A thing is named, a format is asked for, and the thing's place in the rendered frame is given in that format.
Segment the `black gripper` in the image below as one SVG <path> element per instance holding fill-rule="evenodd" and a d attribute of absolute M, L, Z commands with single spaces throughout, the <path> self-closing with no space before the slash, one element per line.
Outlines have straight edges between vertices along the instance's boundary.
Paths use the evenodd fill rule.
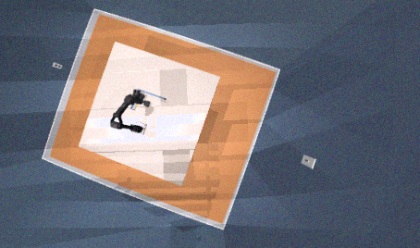
<path fill-rule="evenodd" d="M 140 102 L 139 103 L 137 103 L 137 104 L 144 104 L 144 106 L 147 106 L 147 107 L 149 107 L 150 106 L 150 104 L 151 104 L 151 102 L 150 101 L 147 101 L 147 100 L 145 100 L 145 101 L 142 101 L 141 100 L 141 98 L 139 98 L 140 99 Z"/>

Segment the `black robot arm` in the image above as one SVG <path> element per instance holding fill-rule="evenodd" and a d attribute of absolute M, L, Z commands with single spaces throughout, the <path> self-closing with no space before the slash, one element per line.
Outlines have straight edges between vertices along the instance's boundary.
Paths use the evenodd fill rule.
<path fill-rule="evenodd" d="M 140 93 L 141 90 L 133 89 L 133 93 L 129 93 L 128 95 L 125 95 L 124 103 L 119 107 L 119 109 L 113 114 L 113 117 L 110 119 L 110 128 L 117 129 L 117 130 L 130 130 L 131 132 L 135 133 L 142 133 L 143 127 L 138 125 L 124 125 L 122 115 L 123 112 L 126 110 L 126 108 L 129 105 L 134 105 L 134 103 L 139 103 L 140 99 L 143 101 L 145 95 L 143 93 Z M 118 118 L 119 122 L 115 121 L 115 118 Z"/>

